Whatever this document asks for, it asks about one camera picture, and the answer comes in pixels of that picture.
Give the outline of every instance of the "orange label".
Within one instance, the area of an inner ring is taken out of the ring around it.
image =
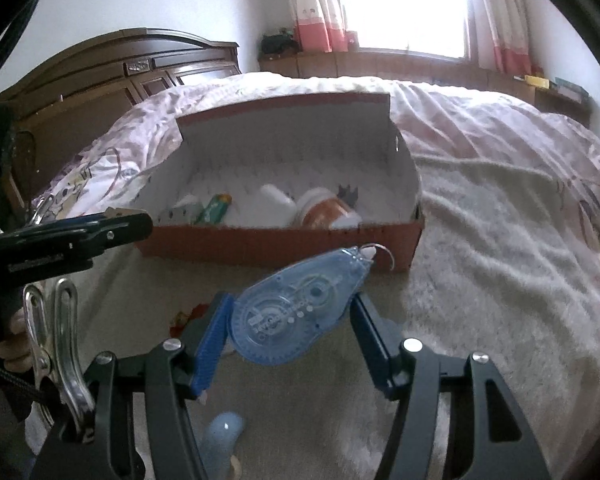
[[[328,229],[338,218],[346,215],[351,210],[339,198],[327,198],[318,202],[302,219],[302,227],[311,229]]]

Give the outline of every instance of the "human hand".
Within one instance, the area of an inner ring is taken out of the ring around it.
[[[0,358],[4,359],[4,368],[9,372],[22,374],[31,368],[29,338],[21,308],[9,321],[9,335],[0,341]]]

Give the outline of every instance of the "window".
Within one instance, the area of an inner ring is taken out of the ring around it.
[[[341,0],[360,47],[465,57],[467,0]]]

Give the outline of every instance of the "blue correction tape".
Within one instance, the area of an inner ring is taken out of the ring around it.
[[[337,249],[250,286],[228,322],[235,349],[261,365],[296,359],[336,326],[372,263],[364,248]]]

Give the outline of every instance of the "headboard panel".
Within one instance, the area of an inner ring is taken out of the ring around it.
[[[19,127],[8,196],[21,213],[72,157],[135,104],[161,90],[240,73],[236,43],[128,28],[83,41],[0,94]]]

